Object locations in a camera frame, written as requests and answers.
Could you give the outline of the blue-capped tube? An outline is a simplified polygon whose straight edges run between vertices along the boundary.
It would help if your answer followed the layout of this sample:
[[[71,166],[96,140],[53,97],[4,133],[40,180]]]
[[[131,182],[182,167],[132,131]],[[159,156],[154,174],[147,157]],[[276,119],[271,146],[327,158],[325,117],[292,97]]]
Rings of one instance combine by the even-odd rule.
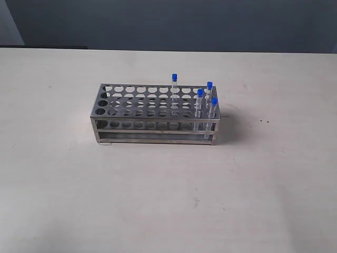
[[[195,118],[197,119],[201,117],[202,99],[203,99],[203,89],[198,89],[195,103]]]
[[[207,88],[206,88],[206,95],[205,95],[205,105],[206,105],[206,112],[207,116],[209,115],[210,107],[211,107],[211,101],[212,101],[212,89],[213,89],[213,82],[208,81],[207,82]]]
[[[177,110],[177,74],[173,73],[172,74],[172,88],[171,88],[171,109],[172,109],[172,115],[173,116],[178,116],[179,112]]]
[[[218,99],[217,98],[212,98],[211,104],[210,104],[210,109],[208,113],[208,119],[214,119],[215,118],[215,113],[216,113],[216,107],[218,105]],[[211,131],[212,130],[212,122],[208,122],[204,124],[204,130],[205,131]],[[214,127],[214,134],[213,138],[217,135],[219,131],[219,125],[216,123]]]

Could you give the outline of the stainless steel test tube rack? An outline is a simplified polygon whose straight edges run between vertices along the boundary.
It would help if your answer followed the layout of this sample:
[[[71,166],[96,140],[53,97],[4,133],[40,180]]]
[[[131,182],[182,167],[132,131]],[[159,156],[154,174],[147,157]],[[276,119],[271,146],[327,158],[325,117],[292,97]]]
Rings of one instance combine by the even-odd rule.
[[[97,143],[172,143],[215,145],[220,128],[219,101],[214,119],[206,115],[206,86],[177,86],[178,116],[172,115],[171,85],[101,84],[90,119]],[[195,118],[198,89],[201,117]],[[204,124],[212,122],[212,130]]]

